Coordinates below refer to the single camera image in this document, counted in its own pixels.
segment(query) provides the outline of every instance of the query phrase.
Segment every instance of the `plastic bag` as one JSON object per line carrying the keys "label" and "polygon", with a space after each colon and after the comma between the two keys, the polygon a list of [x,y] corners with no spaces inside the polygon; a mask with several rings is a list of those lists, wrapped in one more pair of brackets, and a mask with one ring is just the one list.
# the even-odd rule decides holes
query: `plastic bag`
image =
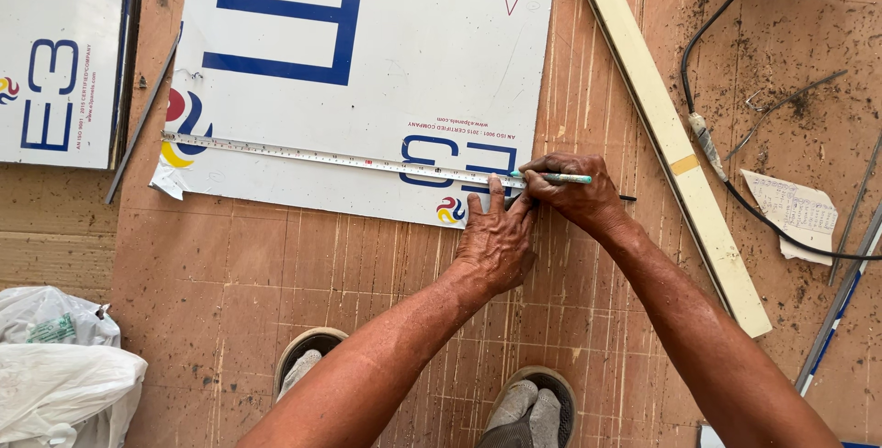
{"label": "plastic bag", "polygon": [[54,286],[0,291],[0,344],[66,343],[119,348],[119,326],[104,313],[106,309]]}
{"label": "plastic bag", "polygon": [[[34,446],[37,438],[70,448],[82,431],[95,439],[90,446],[117,448],[146,370],[144,359],[112,346],[0,345],[0,446]],[[99,425],[101,415],[107,422]]]}

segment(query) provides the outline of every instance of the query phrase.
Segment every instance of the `tape measure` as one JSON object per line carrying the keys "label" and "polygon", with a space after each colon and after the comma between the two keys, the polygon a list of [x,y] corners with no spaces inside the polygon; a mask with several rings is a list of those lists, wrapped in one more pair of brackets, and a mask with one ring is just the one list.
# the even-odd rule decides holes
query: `tape measure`
{"label": "tape measure", "polygon": [[[435,165],[368,159],[366,157],[356,157],[340,153],[327,153],[314,149],[281,147],[255,142],[237,142],[236,140],[184,135],[182,133],[171,133],[169,131],[162,131],[162,141],[195,145],[205,148],[241,151],[257,155],[269,155],[272,157],[280,157],[282,159],[306,160],[308,162],[319,162],[321,164],[330,165],[347,165],[349,167],[372,169],[374,171],[399,172],[445,180],[464,181],[478,184],[488,184],[490,182],[490,174],[484,172],[458,171],[447,167],[435,167]],[[515,187],[518,189],[524,189],[526,187],[526,183],[521,178],[500,175],[499,180],[503,186]]]}

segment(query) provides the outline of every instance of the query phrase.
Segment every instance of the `forearm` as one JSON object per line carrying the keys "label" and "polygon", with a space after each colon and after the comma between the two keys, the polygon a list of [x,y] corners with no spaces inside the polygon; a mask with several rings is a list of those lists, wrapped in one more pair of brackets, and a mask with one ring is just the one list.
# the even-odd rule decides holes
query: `forearm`
{"label": "forearm", "polygon": [[240,446],[369,446],[425,365],[492,295],[454,262],[318,362]]}
{"label": "forearm", "polygon": [[631,282],[671,363],[727,445],[839,445],[766,353],[639,224],[623,223],[598,240]]}

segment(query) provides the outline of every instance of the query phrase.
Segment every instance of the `hand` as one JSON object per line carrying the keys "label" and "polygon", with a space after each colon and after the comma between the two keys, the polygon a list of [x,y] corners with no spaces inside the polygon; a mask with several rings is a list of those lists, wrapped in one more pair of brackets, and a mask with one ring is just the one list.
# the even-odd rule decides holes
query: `hand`
{"label": "hand", "polygon": [[[556,151],[522,165],[519,170],[525,174],[529,194],[551,204],[594,239],[607,238],[616,229],[633,222],[624,211],[618,189],[599,155],[585,157]],[[591,184],[568,182],[553,185],[536,172],[588,175]]]}
{"label": "hand", "polygon": [[535,209],[526,192],[505,210],[505,190],[491,174],[491,206],[485,213],[477,194],[469,194],[469,222],[456,249],[456,262],[471,268],[492,296],[524,282],[536,254],[530,250]]}

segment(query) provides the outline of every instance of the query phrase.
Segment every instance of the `grey sock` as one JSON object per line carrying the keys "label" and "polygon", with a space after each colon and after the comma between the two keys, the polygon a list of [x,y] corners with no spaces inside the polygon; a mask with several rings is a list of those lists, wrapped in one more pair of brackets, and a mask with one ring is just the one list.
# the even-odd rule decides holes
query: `grey sock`
{"label": "grey sock", "polygon": [[539,394],[538,390],[536,385],[527,380],[519,381],[512,385],[505,392],[502,403],[499,404],[499,408],[493,413],[491,421],[487,424],[487,431],[497,426],[511,424],[513,421],[522,418],[526,414],[526,409],[536,402],[536,397]]}
{"label": "grey sock", "polygon": [[560,429],[560,401],[551,390],[540,390],[530,413],[530,434],[533,448],[557,448]]}
{"label": "grey sock", "polygon": [[303,356],[297,359],[297,362],[294,363],[294,366],[291,370],[288,371],[288,374],[285,375],[285,380],[281,384],[281,390],[279,390],[279,397],[276,398],[276,401],[279,401],[281,397],[291,389],[297,381],[300,381],[307,372],[312,369],[312,366],[318,363],[319,359],[322,358],[322,354],[318,352],[318,350],[307,350],[303,353]]}

